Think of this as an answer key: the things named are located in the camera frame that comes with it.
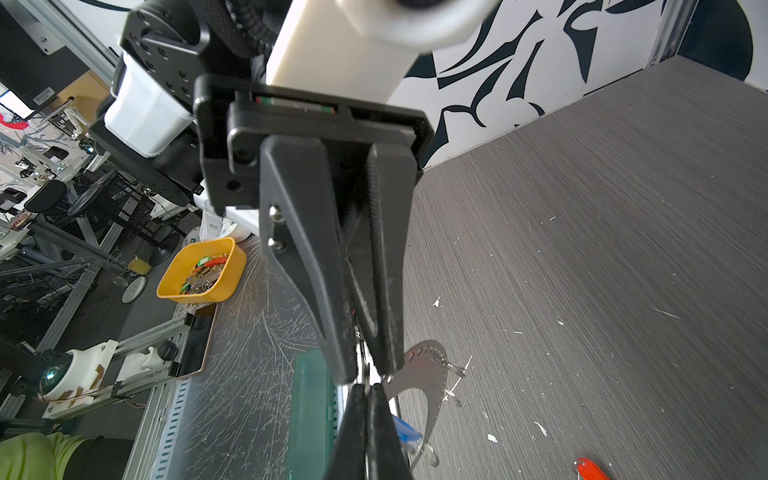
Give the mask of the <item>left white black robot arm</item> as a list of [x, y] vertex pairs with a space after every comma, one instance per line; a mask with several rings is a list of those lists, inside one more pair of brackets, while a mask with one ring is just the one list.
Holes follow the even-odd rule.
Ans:
[[333, 378], [404, 363], [403, 261], [433, 131], [390, 97], [423, 46], [405, 1], [145, 1], [99, 125], [132, 172], [254, 210]]

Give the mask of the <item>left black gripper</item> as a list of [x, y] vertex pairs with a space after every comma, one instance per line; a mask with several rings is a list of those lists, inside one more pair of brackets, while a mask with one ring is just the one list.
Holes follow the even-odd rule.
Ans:
[[358, 183], [345, 225], [354, 316], [378, 373], [400, 370], [416, 160], [434, 138], [426, 114], [214, 74], [195, 81], [193, 112], [211, 207], [222, 215], [260, 204], [267, 257], [338, 384], [356, 379], [357, 360], [337, 207]]

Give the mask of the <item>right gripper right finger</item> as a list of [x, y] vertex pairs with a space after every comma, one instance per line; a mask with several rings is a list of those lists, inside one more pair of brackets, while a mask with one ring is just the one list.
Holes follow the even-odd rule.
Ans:
[[413, 479], [384, 388], [379, 383], [371, 386], [367, 395], [365, 454], [369, 479]]

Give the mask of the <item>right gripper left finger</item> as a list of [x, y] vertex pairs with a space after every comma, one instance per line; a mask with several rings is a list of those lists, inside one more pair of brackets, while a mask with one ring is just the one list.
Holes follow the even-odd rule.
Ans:
[[360, 384], [352, 386], [334, 450], [324, 474], [326, 480], [362, 480], [366, 469], [367, 398]]

